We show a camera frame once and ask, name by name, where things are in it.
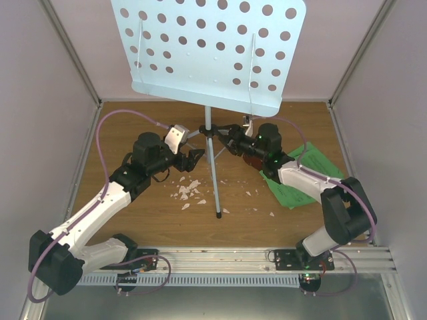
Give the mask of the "wooden metronome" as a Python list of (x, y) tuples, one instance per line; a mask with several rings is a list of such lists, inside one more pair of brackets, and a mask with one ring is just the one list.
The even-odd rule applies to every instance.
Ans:
[(256, 169), (257, 171), (261, 171), (262, 167), (263, 167), (263, 163), (262, 160), (254, 157), (254, 156), (249, 156), (249, 155), (243, 155), (242, 159), (244, 160), (244, 162), (249, 165), (250, 167), (253, 167), (254, 169)]

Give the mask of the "light blue music stand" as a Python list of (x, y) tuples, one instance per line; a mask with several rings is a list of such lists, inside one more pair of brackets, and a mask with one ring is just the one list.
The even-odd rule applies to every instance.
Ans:
[(277, 115), (306, 16), (303, 1), (113, 1), (132, 89), (260, 117)]

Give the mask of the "green sheet music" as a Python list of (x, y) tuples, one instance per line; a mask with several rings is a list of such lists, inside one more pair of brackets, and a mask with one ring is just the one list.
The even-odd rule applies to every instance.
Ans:
[(316, 202), (316, 200), (309, 195), (306, 195), (305, 193), (298, 191), (293, 187), (282, 185), (271, 179), (268, 179), (264, 175), (263, 171), (260, 171), (260, 175), (263, 177), (264, 181), (268, 185), (268, 188), (282, 207), (294, 209), (296, 207), (301, 207)]
[(329, 177), (339, 179), (344, 178), (344, 174), (335, 166), (319, 149), (310, 142), (306, 143), (306, 152), (304, 153), (301, 164)]

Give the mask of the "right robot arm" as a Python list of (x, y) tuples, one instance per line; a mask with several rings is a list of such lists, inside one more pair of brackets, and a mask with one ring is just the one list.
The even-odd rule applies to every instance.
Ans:
[(312, 269), (325, 252), (376, 231), (377, 218), (361, 182), (354, 177), (339, 180), (303, 166), (282, 150), (277, 125), (260, 125), (255, 137), (237, 124), (212, 126), (211, 134), (232, 155), (257, 159), (268, 179), (297, 189), (322, 206), (323, 227), (296, 245), (296, 264), (301, 269)]

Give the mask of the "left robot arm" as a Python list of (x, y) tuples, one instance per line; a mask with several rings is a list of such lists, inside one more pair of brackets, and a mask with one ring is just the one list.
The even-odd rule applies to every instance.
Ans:
[(43, 282), (51, 292), (64, 295), (80, 279), (98, 269), (131, 269), (158, 258), (144, 257), (135, 241), (122, 233), (103, 243), (88, 245), (88, 241), (116, 213), (136, 200), (156, 180), (158, 173), (193, 171), (204, 155), (203, 149), (180, 151), (186, 142), (185, 131), (172, 127), (165, 137), (156, 133), (142, 133), (133, 144), (121, 165), (107, 178), (101, 191), (75, 215), (46, 233), (38, 230), (29, 242), (29, 272), (27, 296), (32, 302), (42, 300), (33, 296), (35, 279)]

